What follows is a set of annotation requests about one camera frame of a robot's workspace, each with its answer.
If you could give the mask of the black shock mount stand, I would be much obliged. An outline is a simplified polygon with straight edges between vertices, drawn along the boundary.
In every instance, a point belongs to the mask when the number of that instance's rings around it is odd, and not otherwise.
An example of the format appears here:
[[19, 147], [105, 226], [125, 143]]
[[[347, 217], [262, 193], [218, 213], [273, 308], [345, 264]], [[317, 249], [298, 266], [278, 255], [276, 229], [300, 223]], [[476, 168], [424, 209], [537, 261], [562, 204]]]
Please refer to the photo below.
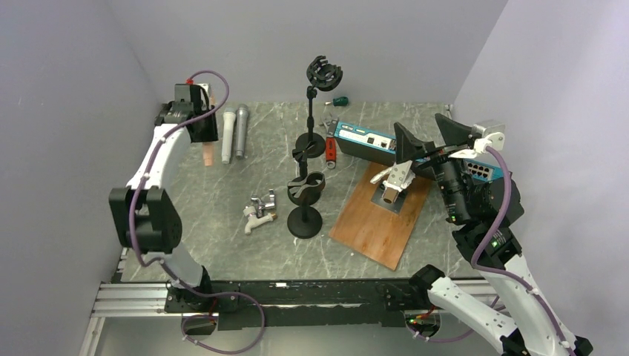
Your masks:
[[313, 58], [306, 68], [307, 118], [306, 131], [299, 135], [295, 142], [297, 152], [309, 159], [318, 158], [325, 152], [325, 135], [315, 129], [316, 115], [318, 114], [317, 96], [320, 93], [333, 91], [338, 87], [343, 78], [343, 69], [340, 65], [332, 64], [326, 55], [318, 55]]

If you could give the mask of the white microphone with stand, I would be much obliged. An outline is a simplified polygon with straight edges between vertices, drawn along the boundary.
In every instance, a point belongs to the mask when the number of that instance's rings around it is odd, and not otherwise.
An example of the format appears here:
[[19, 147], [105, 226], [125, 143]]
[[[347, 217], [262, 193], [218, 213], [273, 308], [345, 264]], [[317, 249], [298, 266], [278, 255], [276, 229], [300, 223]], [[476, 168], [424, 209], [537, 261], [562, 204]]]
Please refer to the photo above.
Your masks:
[[223, 143], [221, 149], [221, 161], [223, 164], [229, 164], [231, 161], [232, 141], [236, 119], [237, 115], [235, 109], [226, 108], [223, 111]]

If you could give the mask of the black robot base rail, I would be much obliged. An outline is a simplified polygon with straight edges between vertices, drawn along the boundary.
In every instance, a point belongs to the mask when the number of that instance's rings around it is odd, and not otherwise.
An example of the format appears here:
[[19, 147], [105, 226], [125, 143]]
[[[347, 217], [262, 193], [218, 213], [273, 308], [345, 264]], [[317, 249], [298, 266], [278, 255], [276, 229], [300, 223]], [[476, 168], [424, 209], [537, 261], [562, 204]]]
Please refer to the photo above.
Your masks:
[[218, 298], [186, 300], [173, 287], [167, 314], [213, 313], [220, 331], [248, 327], [344, 326], [402, 327], [402, 315], [431, 308], [427, 294], [406, 278], [345, 280], [214, 280]]

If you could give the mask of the grey handheld microphone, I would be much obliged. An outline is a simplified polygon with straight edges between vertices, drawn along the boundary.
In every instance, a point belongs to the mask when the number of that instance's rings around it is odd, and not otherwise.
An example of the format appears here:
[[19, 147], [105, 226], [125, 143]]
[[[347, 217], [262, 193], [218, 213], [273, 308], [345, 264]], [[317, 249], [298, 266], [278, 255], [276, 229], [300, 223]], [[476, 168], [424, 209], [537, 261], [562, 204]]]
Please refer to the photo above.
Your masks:
[[240, 105], [237, 109], [237, 140], [235, 156], [243, 159], [246, 152], [246, 134], [249, 118], [249, 108], [247, 105]]

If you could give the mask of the black front microphone stand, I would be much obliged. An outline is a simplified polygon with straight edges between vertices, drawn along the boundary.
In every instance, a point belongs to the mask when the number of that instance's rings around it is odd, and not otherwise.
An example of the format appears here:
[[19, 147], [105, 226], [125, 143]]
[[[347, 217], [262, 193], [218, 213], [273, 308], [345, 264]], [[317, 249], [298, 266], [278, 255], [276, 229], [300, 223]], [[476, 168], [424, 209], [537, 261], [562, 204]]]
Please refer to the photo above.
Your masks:
[[326, 186], [322, 172], [315, 171], [304, 178], [295, 178], [288, 182], [288, 196], [297, 207], [287, 218], [289, 232], [300, 239], [310, 239], [322, 228], [323, 220], [319, 211], [312, 207], [319, 199]]

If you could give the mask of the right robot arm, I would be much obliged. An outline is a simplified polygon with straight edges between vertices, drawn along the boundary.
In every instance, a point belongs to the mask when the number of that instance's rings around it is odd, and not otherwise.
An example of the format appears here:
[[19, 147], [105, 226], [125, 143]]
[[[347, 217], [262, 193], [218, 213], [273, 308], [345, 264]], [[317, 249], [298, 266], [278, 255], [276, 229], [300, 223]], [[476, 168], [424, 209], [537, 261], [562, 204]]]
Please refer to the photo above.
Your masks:
[[501, 150], [502, 125], [467, 126], [436, 114], [442, 146], [416, 138], [395, 123], [394, 172], [430, 168], [441, 191], [447, 221], [464, 259], [494, 289], [497, 311], [428, 265], [409, 279], [409, 299], [449, 312], [500, 355], [590, 355], [592, 343], [560, 321], [534, 280], [511, 225], [524, 208]]

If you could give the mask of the pink microphone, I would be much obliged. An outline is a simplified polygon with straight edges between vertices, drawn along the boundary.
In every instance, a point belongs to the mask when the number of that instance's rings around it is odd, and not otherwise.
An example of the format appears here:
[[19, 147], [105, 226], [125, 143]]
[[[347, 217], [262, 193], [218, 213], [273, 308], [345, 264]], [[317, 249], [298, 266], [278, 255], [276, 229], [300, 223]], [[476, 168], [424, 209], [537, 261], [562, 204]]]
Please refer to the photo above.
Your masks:
[[[209, 96], [207, 109], [210, 110], [212, 105], [216, 105], [214, 93]], [[214, 164], [214, 143], [204, 142], [202, 144], [202, 158], [205, 167], [211, 167]]]

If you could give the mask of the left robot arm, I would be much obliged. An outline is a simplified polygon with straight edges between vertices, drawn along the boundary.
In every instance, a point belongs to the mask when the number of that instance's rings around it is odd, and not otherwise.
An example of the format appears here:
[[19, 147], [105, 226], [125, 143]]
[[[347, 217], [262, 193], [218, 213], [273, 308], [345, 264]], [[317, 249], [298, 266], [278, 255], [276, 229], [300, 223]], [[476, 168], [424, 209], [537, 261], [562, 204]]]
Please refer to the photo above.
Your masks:
[[108, 202], [120, 244], [131, 248], [143, 267], [166, 268], [171, 285], [184, 292], [196, 312], [213, 301], [211, 280], [182, 243], [182, 220], [168, 189], [185, 152], [193, 143], [217, 141], [215, 101], [208, 84], [188, 80], [174, 87], [154, 122], [153, 137], [136, 173], [122, 188], [113, 188]]

